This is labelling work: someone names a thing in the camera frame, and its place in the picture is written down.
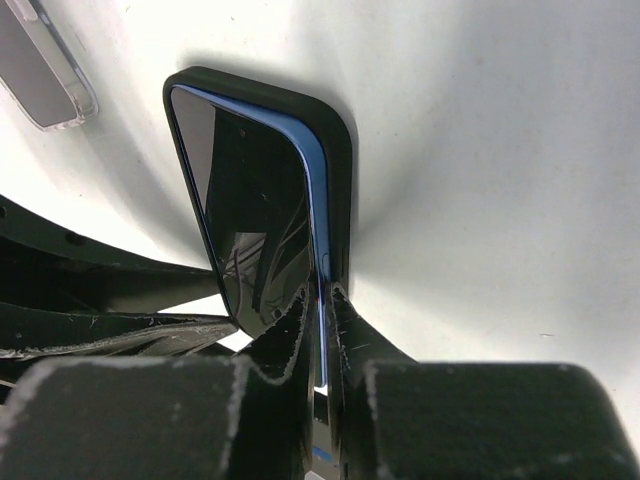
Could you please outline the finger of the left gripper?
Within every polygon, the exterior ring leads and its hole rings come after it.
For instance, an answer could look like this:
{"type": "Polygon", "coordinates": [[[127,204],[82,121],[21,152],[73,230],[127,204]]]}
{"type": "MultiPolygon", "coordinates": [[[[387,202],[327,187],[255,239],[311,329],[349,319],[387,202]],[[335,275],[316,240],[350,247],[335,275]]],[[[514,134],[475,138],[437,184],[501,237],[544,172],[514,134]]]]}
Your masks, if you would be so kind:
{"type": "Polygon", "coordinates": [[[214,273],[153,260],[1,198],[1,301],[53,312],[153,313],[219,292],[214,273]]]}
{"type": "Polygon", "coordinates": [[[1,356],[69,354],[170,356],[205,348],[238,328],[225,316],[164,313],[73,313],[1,305],[1,356]]]}

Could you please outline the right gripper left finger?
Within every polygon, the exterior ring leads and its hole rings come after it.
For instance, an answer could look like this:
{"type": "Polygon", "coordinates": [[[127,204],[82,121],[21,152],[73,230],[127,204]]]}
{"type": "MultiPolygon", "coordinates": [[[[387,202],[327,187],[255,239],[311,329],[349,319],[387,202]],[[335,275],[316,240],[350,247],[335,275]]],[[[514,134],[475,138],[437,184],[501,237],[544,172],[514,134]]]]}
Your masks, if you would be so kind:
{"type": "Polygon", "coordinates": [[[5,479],[301,479],[311,466],[313,289],[230,357],[60,358],[1,419],[5,479]]]}

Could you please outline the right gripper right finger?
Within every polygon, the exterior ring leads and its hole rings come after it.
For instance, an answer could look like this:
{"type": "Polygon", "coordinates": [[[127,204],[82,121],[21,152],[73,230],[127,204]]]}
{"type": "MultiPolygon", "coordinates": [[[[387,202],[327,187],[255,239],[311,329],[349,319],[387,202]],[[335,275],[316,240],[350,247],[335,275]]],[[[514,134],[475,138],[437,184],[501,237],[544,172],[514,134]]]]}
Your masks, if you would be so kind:
{"type": "Polygon", "coordinates": [[[566,363],[419,362],[326,291],[329,425],[346,479],[635,479],[597,379],[566,363]]]}

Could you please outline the black phone case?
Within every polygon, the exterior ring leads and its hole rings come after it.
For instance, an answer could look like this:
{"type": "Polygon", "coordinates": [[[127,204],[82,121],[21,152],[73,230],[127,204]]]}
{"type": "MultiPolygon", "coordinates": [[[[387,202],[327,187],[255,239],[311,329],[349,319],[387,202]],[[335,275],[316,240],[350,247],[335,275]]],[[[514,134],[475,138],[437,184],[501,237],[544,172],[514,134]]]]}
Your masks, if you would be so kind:
{"type": "Polygon", "coordinates": [[[202,232],[199,227],[197,212],[189,193],[185,172],[176,148],[176,141],[165,104],[165,86],[173,80],[187,80],[198,85],[214,85],[223,89],[263,90],[273,88],[287,92],[292,96],[294,111],[299,113],[305,124],[319,135],[321,145],[326,154],[331,276],[322,286],[321,291],[324,295],[324,289],[328,283],[346,281],[349,277],[350,269],[354,158],[352,138],[340,115],[331,106],[311,96],[202,66],[192,66],[169,76],[163,85],[163,104],[201,236],[202,232]]]}

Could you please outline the blue-edged black smartphone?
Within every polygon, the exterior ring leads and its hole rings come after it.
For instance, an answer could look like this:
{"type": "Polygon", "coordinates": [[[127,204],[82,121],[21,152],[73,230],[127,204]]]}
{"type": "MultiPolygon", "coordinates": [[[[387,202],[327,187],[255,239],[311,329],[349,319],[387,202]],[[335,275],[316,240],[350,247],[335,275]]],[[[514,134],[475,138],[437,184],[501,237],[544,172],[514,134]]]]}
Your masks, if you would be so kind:
{"type": "Polygon", "coordinates": [[[165,104],[210,262],[231,318],[256,338],[310,283],[315,384],[327,382],[322,286],[331,276],[320,137],[277,89],[173,80],[165,104]]]}

